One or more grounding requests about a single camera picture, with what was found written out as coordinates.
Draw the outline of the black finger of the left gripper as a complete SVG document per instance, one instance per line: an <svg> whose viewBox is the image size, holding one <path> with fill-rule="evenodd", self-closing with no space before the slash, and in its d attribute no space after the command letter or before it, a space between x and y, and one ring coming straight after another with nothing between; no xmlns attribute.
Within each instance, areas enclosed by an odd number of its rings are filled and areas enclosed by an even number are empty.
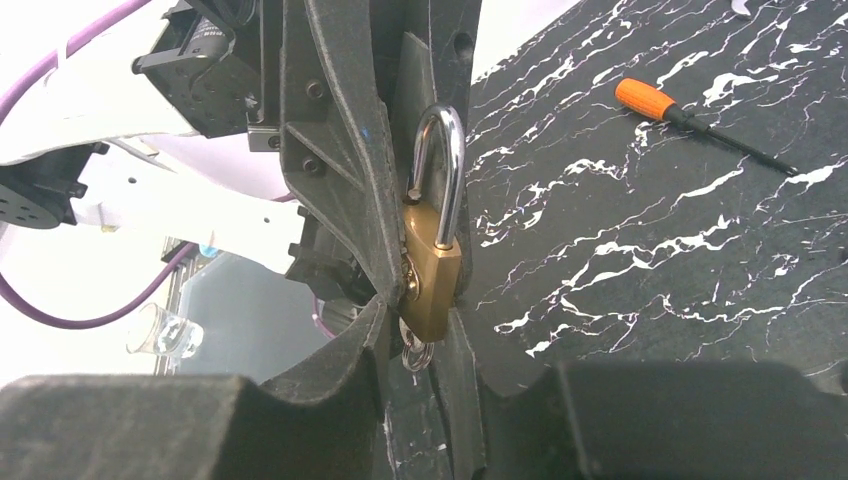
<svg viewBox="0 0 848 480"><path fill-rule="evenodd" d="M429 50L435 100L453 107L460 116L463 130L470 132L469 108L474 53L482 1L428 1ZM444 168L441 153L436 153L428 167L425 199L438 210L444 191ZM467 290L471 281L473 262L470 240L470 220L467 192L460 196L456 238L463 259L455 299Z"/></svg>

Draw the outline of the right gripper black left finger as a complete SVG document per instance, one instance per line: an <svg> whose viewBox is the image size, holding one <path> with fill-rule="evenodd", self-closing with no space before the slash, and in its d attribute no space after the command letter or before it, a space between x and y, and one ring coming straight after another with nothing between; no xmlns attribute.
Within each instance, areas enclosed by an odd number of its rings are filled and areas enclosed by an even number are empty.
<svg viewBox="0 0 848 480"><path fill-rule="evenodd" d="M391 313L262 383L240 376L31 376L1 392L5 479L368 479Z"/></svg>

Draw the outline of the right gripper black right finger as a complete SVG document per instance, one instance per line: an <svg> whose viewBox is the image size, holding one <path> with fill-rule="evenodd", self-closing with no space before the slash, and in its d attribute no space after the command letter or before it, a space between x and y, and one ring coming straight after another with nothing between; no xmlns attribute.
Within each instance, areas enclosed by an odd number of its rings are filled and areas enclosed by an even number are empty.
<svg viewBox="0 0 848 480"><path fill-rule="evenodd" d="M768 362L545 364L459 312L434 358L457 479L843 479L847 401Z"/></svg>

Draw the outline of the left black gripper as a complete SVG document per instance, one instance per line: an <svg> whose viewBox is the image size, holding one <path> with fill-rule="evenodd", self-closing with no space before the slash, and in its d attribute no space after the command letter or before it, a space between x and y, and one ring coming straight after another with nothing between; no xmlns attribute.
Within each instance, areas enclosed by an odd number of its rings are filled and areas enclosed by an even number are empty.
<svg viewBox="0 0 848 480"><path fill-rule="evenodd" d="M304 218L286 278L355 306L372 284L396 305L403 226L368 2L181 1L165 18L133 71L202 136L279 154Z"/></svg>

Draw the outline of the brass padlock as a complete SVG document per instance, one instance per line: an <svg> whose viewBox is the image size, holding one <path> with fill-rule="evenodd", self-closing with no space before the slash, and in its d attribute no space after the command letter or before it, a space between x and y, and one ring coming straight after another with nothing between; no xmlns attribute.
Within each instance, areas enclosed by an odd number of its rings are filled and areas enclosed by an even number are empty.
<svg viewBox="0 0 848 480"><path fill-rule="evenodd" d="M433 146L440 149L446 172L438 209L423 200L424 173ZM425 343L445 337L458 286L462 250L456 233L464 174L461 119L453 107L434 104L422 114L415 135L413 168L403 205L407 293L399 307L400 317Z"/></svg>

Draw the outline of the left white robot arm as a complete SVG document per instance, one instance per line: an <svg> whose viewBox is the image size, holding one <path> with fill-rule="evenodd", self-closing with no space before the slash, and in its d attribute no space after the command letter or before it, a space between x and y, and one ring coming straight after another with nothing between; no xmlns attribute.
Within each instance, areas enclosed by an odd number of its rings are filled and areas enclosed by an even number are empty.
<svg viewBox="0 0 848 480"><path fill-rule="evenodd" d="M471 264L478 1L127 1L1 97L1 219L208 245L427 328ZM245 135L300 205L155 164L150 136Z"/></svg>

